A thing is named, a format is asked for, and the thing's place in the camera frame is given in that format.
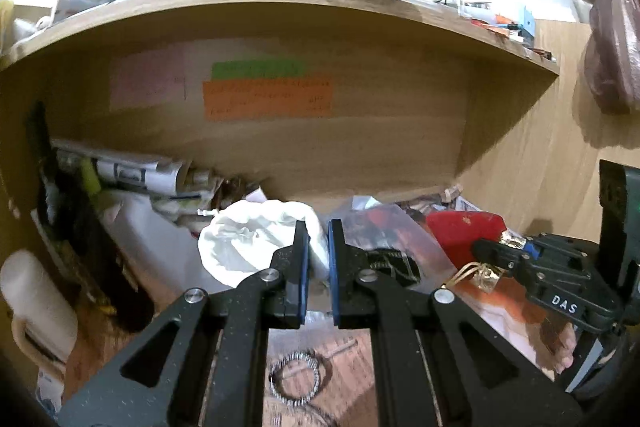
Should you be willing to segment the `right hand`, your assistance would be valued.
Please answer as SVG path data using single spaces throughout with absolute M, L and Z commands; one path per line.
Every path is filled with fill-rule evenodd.
M 552 369 L 556 375 L 569 369 L 574 362 L 577 336 L 570 322 L 552 321 L 547 317 L 540 325 L 542 342 L 542 365 Z

